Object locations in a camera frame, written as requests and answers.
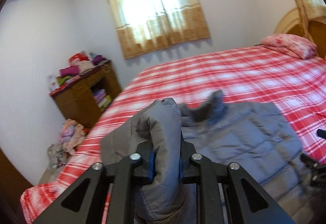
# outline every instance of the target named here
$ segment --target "metal bolt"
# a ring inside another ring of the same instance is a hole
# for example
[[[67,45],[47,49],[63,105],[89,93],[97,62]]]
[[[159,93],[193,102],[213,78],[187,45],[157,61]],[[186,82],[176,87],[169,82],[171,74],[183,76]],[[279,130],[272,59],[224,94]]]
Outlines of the metal bolt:
[[[94,170],[100,170],[102,167],[103,167],[103,164],[100,163],[100,162],[96,162],[96,163],[94,163],[94,164],[92,165],[92,168],[93,168]]]
[[[238,170],[240,168],[240,165],[237,164],[236,162],[230,163],[230,168],[231,170]]]
[[[194,153],[191,155],[191,157],[194,159],[194,160],[201,160],[202,159],[202,155],[200,155],[199,153]]]
[[[141,158],[141,156],[138,153],[133,153],[129,156],[129,158],[132,160],[139,160]]]

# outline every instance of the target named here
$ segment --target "stack of folded towels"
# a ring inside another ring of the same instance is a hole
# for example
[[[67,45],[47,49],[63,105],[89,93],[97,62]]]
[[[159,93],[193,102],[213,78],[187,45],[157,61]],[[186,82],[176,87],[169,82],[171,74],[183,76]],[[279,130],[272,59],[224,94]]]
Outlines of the stack of folded towels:
[[[112,101],[110,95],[107,95],[105,89],[100,89],[93,93],[95,101],[100,108],[106,109]]]

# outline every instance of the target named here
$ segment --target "pink pillow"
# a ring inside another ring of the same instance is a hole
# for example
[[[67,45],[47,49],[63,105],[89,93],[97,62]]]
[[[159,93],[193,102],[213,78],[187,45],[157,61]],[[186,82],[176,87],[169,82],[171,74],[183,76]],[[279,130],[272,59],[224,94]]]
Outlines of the pink pillow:
[[[265,48],[303,60],[317,55],[316,44],[293,34],[273,34],[264,38],[261,44],[266,45]]]

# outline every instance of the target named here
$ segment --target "pile of clothes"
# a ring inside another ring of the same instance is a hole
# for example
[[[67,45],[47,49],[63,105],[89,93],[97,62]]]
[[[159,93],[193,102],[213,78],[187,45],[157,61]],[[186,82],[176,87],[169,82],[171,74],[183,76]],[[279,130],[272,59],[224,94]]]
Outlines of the pile of clothes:
[[[68,119],[62,126],[60,143],[48,147],[49,168],[66,164],[68,157],[75,154],[75,149],[81,145],[89,131],[78,122]]]
[[[69,59],[69,67],[60,69],[60,76],[55,77],[53,74],[49,76],[50,95],[64,89],[68,84],[78,80],[81,75],[98,65],[106,63],[108,60],[102,55],[93,52],[82,51],[73,55]]]
[[[106,109],[112,101],[110,95],[106,94],[105,89],[94,91],[93,96],[97,105],[102,109]]]

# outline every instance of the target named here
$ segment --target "purple cloth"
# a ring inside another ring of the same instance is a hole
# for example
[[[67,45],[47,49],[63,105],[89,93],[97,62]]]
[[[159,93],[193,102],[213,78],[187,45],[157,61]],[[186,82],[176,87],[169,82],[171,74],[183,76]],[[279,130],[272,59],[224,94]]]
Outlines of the purple cloth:
[[[92,60],[92,63],[95,65],[101,61],[103,61],[105,58],[102,55],[97,55],[94,57],[94,59]]]
[[[99,103],[106,96],[105,89],[101,89],[93,95],[94,95],[96,103]]]
[[[71,66],[65,69],[60,69],[61,77],[65,76],[76,76],[79,74],[79,67],[78,66]]]
[[[64,130],[63,134],[60,137],[60,142],[68,142],[75,133],[75,126],[71,125],[66,130]]]

